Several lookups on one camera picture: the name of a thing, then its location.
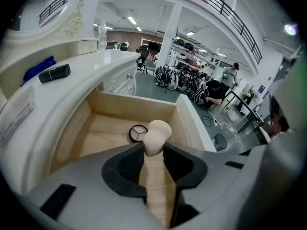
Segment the round makeup compact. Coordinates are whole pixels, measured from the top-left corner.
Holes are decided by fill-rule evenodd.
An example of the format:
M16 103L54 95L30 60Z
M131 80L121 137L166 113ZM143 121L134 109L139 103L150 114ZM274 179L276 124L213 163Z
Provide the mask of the round makeup compact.
M129 137L132 142L141 142L143 141L145 135L147 134L148 129L143 125L132 126L129 130Z

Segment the black shirt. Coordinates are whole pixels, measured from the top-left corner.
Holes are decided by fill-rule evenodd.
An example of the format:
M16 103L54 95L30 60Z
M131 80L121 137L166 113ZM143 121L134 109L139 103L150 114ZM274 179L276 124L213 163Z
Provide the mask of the black shirt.
M220 85L220 88L217 89L217 90L213 90L211 89L211 83L210 82L207 82L206 84L208 86L207 90L208 90L208 93L209 93L209 97L213 98L213 99L224 99L225 97L225 90L224 88L222 87L222 85ZM210 106L213 105L213 102L212 101L208 101L206 102L205 101L205 107L209 108Z

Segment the railing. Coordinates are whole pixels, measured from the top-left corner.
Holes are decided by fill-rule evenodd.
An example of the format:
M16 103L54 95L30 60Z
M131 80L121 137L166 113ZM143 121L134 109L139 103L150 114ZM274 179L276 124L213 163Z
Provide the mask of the railing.
M223 1L223 0L202 0L215 10L217 10L221 15L223 15L240 33L240 35L244 38L247 43L249 49L254 55L257 64L259 64L262 59L261 52L256 44L255 39L252 34L240 19L240 17Z
M39 24L48 18L55 10L67 3L68 0L54 0L44 11L39 15Z

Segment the open drawer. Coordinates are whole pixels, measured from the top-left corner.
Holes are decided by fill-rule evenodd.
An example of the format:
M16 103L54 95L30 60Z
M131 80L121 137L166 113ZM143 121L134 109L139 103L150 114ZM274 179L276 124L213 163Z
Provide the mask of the open drawer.
M169 103L94 90L76 109L63 130L48 174L82 156L130 144L128 132L133 125L147 127L156 119L172 127L168 142L215 151L185 95L180 95L176 103Z

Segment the man in gray shirt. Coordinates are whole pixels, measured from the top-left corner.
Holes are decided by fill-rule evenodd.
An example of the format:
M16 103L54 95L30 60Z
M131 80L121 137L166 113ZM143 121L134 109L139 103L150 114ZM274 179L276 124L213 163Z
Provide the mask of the man in gray shirt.
M239 70L239 64L235 63L232 67L227 67L223 72L223 78L221 84L225 90L225 93L228 91L232 85L233 80L235 80L236 86L238 85L236 81L237 71Z

